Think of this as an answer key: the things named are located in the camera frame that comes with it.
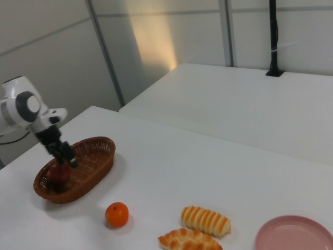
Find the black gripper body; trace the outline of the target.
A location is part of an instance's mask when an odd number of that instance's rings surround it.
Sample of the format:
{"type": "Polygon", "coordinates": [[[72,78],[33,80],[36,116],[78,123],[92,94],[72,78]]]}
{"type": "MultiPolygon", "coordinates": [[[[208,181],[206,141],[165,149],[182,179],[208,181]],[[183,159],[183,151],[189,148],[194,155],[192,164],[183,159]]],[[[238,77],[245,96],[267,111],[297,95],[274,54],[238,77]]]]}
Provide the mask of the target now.
{"type": "Polygon", "coordinates": [[[35,133],[37,139],[45,146],[50,154],[59,153],[61,146],[61,132],[54,124],[47,129],[35,133]]]}

